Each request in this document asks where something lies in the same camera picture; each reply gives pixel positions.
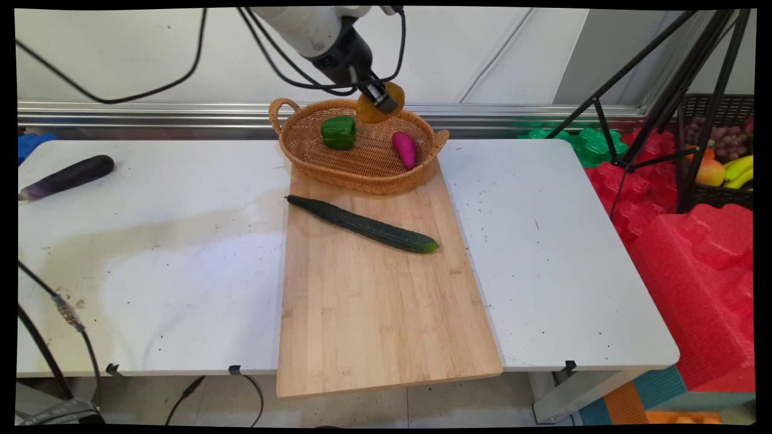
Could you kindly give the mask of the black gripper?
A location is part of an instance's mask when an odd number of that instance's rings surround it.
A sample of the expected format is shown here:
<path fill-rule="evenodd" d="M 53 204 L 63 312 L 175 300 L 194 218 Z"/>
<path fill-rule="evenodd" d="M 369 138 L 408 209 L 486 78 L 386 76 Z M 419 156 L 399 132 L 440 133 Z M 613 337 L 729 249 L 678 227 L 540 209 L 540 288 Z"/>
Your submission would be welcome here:
<path fill-rule="evenodd" d="M 374 80 L 372 50 L 354 27 L 342 27 L 337 40 L 312 65 L 339 86 Z M 400 86 L 388 81 L 361 86 L 362 116 L 393 116 L 400 112 Z"/>

